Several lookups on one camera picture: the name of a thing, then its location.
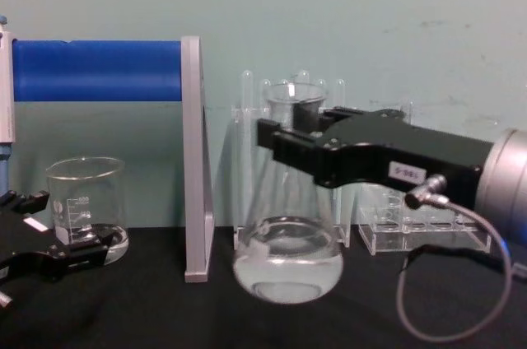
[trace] white label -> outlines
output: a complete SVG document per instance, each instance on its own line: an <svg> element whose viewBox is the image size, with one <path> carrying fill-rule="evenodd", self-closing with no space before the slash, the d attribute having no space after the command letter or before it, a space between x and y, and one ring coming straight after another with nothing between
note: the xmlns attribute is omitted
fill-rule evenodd
<svg viewBox="0 0 527 349"><path fill-rule="evenodd" d="M421 184L427 178L427 170L391 161L389 163L388 176L403 182Z"/></svg>
<svg viewBox="0 0 527 349"><path fill-rule="evenodd" d="M9 274L9 267L0 269L0 279L7 277L8 274Z"/></svg>
<svg viewBox="0 0 527 349"><path fill-rule="evenodd" d="M42 224L40 221L35 220L33 217L28 217L27 219L24 219L24 222L26 224L29 224L36 230L40 232L44 232L48 230L48 227L46 227L44 224Z"/></svg>

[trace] round-bottom flask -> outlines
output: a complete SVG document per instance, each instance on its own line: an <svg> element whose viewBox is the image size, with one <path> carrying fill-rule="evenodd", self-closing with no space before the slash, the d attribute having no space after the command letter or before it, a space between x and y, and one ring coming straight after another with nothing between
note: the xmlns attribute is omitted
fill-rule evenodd
<svg viewBox="0 0 527 349"><path fill-rule="evenodd" d="M285 128L316 131L323 88L299 83L266 90L271 119ZM343 258L331 222L330 192L278 163L269 152L254 191L234 272L252 295L279 304L320 298L338 282Z"/></svg>

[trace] blue padding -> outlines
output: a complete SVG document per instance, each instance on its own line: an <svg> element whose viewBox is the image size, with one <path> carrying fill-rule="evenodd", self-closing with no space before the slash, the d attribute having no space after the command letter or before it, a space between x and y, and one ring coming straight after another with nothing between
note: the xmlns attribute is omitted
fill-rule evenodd
<svg viewBox="0 0 527 349"><path fill-rule="evenodd" d="M18 40L15 101L181 101L178 41Z"/></svg>

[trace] silver cylinder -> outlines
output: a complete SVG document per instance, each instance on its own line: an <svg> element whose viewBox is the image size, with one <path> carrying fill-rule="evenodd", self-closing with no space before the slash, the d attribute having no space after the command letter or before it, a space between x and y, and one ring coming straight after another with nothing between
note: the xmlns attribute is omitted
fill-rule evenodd
<svg viewBox="0 0 527 349"><path fill-rule="evenodd" d="M492 147L479 180L475 211L504 238L527 244L527 132L509 129Z"/></svg>

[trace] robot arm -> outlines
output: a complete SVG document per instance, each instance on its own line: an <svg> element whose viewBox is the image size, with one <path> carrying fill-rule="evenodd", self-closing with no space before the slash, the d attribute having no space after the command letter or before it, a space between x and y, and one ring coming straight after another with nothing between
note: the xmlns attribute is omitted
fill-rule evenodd
<svg viewBox="0 0 527 349"><path fill-rule="evenodd" d="M527 245L527 133L509 130L491 143L407 124L397 110L335 108L318 116L317 136L302 131L306 116L294 112L292 131L260 119L259 146L326 188L383 184L407 193L412 208L443 194Z"/></svg>
<svg viewBox="0 0 527 349"><path fill-rule="evenodd" d="M79 269L104 265L113 232L80 244L63 244L28 216L44 210L48 198L44 191L28 198L12 191L0 196L0 285L30 274L57 280ZM0 293L2 307L10 302Z"/></svg>

